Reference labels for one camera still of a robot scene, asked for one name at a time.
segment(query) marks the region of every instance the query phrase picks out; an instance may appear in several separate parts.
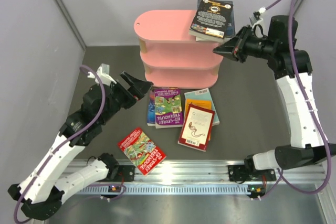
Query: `book title text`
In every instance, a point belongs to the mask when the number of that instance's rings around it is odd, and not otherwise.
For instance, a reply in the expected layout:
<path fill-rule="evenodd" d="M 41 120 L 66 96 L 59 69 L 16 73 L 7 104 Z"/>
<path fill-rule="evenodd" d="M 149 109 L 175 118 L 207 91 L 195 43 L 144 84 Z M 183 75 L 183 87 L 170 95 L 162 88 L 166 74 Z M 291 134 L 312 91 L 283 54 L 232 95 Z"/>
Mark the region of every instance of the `book title text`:
<path fill-rule="evenodd" d="M 156 121 L 159 125 L 173 123 L 173 122 L 178 124 L 181 121 L 181 114 L 176 113 L 176 114 L 158 116 L 156 118 Z"/>
<path fill-rule="evenodd" d="M 127 148 L 134 141 L 134 139 L 138 138 L 141 134 L 140 130 L 133 131 L 120 145 L 120 148 Z"/>
<path fill-rule="evenodd" d="M 149 172 L 152 167 L 156 164 L 158 160 L 162 159 L 161 153 L 158 151 L 157 148 L 153 150 L 153 152 L 146 158 L 145 162 L 140 166 L 141 170 L 145 170 L 146 172 Z"/>
<path fill-rule="evenodd" d="M 178 95 L 180 93 L 177 89 L 170 89 L 170 90 L 156 90 L 155 95 L 158 96 L 165 96 L 165 95 Z"/>

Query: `red book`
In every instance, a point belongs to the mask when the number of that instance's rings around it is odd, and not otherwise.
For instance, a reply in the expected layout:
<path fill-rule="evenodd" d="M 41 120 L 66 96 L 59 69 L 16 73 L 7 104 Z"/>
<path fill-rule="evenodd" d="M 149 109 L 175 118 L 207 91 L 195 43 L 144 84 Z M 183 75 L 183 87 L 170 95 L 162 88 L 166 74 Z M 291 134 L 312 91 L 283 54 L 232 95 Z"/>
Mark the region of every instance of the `red book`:
<path fill-rule="evenodd" d="M 140 128 L 120 141 L 118 147 L 143 175 L 147 175 L 166 158 L 162 150 Z"/>
<path fill-rule="evenodd" d="M 177 143 L 206 151 L 215 111 L 190 104 Z"/>

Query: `book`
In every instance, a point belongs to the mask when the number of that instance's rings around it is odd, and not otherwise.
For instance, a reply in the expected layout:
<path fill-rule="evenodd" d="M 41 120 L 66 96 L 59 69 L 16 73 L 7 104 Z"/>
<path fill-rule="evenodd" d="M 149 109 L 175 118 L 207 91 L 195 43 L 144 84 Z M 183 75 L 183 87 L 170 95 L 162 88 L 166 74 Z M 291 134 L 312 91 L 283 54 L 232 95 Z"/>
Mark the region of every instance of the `book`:
<path fill-rule="evenodd" d="M 189 34 L 223 43 L 232 9 L 233 4 L 229 2 L 202 0 L 190 25 Z"/>
<path fill-rule="evenodd" d="M 212 103 L 211 110 L 215 111 L 215 118 L 214 118 L 213 126 L 219 125 L 218 114 L 217 114 L 217 111 L 214 105 L 214 101 L 212 100 L 209 88 L 187 92 L 187 93 L 184 93 L 184 96 L 185 96 L 185 99 L 211 101 Z"/>
<path fill-rule="evenodd" d="M 184 108 L 184 121 L 186 117 L 186 112 L 188 111 L 189 105 L 193 104 L 195 106 L 205 108 L 208 110 L 211 110 L 212 103 L 211 101 L 202 101 L 202 100 L 194 100 L 194 99 L 186 99 L 185 100 L 185 108 Z"/>
<path fill-rule="evenodd" d="M 233 2 L 232 1 L 224 0 L 224 1 L 221 1 L 221 2 L 226 2 L 226 3 L 229 3 L 229 4 L 232 5 L 231 17 L 228 21 L 227 28 L 224 32 L 224 42 L 227 42 L 236 35 L 234 7 L 233 7 Z M 201 0 L 197 0 L 197 9 L 200 6 L 200 3 L 201 3 Z M 196 37 L 196 41 L 209 41 L 209 40 Z"/>
<path fill-rule="evenodd" d="M 206 151 L 215 111 L 189 105 L 178 144 Z"/>
<path fill-rule="evenodd" d="M 120 141 L 118 147 L 143 175 L 147 175 L 166 158 L 163 151 L 140 128 Z"/>
<path fill-rule="evenodd" d="M 183 113 L 179 89 L 155 89 L 155 127 L 182 127 Z"/>
<path fill-rule="evenodd" d="M 147 110 L 147 125 L 148 126 L 155 126 L 155 95 L 154 95 L 155 88 L 152 87 L 149 91 L 149 103 L 148 103 L 148 110 Z"/>

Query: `gray floor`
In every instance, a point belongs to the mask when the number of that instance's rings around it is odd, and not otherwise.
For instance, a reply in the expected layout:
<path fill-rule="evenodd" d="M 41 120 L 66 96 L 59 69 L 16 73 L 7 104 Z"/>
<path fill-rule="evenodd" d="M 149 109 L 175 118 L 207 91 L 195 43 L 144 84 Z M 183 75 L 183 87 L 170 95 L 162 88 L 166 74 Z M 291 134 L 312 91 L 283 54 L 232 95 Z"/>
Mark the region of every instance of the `gray floor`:
<path fill-rule="evenodd" d="M 83 64 L 97 69 L 101 63 L 110 65 L 110 74 L 115 79 L 121 79 L 119 73 L 123 70 L 144 79 L 138 46 L 88 47 Z M 91 85 L 93 81 L 80 74 L 70 113 L 80 108 L 82 96 Z M 224 59 L 218 81 L 210 91 L 221 123 L 213 127 L 206 152 L 178 145 L 181 128 L 157 130 L 147 126 L 146 97 L 131 109 L 118 112 L 77 158 L 108 152 L 117 159 L 125 159 L 117 143 L 136 127 L 142 128 L 166 153 L 167 159 L 243 159 L 290 143 L 279 91 L 265 61 L 250 57 L 241 64 Z"/>
<path fill-rule="evenodd" d="M 326 221 L 321 213 L 316 195 L 304 195 L 279 185 L 262 201 L 230 195 L 140 195 L 123 196 L 107 203 L 99 198 L 75 195 L 48 223 L 323 224 Z"/>

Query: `pink shelf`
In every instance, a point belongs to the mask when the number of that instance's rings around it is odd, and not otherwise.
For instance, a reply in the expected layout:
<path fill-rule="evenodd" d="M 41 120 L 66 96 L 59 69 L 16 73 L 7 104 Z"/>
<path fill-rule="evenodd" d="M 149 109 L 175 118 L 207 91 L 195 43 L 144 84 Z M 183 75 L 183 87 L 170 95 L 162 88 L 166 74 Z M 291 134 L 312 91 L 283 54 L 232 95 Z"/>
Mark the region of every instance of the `pink shelf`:
<path fill-rule="evenodd" d="M 223 57 L 212 53 L 217 43 L 167 44 L 147 42 L 142 61 L 151 68 L 161 69 L 213 69 Z"/>
<path fill-rule="evenodd" d="M 210 70 L 154 69 L 145 73 L 147 81 L 158 87 L 178 87 L 181 89 L 203 89 L 213 86 L 218 75 Z"/>
<path fill-rule="evenodd" d="M 196 43 L 195 36 L 188 34 L 195 13 L 196 10 L 150 10 L 136 19 L 134 30 L 144 41 Z"/>

